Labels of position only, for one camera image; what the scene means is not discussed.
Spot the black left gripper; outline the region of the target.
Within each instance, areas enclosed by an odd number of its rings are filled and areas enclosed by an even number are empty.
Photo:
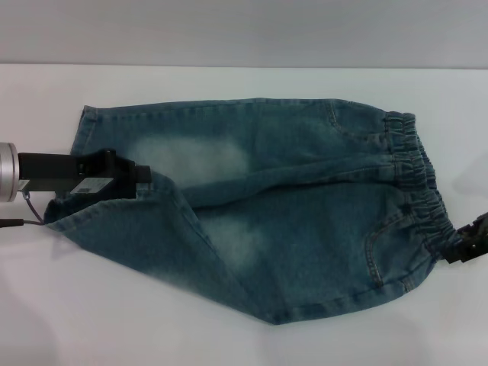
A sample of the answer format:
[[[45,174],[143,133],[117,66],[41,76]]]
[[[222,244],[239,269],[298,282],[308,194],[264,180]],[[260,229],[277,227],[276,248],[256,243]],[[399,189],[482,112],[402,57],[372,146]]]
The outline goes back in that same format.
[[[19,191],[99,194],[107,199],[134,198],[149,190],[152,171],[117,156],[112,149],[88,155],[25,153],[18,155]]]

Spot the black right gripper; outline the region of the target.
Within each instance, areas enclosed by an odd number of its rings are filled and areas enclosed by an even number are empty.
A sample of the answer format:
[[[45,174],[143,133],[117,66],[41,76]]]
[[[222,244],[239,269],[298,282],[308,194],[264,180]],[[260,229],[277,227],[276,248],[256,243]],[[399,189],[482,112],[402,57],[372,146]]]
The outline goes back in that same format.
[[[485,213],[457,230],[461,242],[454,246],[446,246],[441,250],[442,258],[448,263],[468,262],[487,254],[487,221]]]

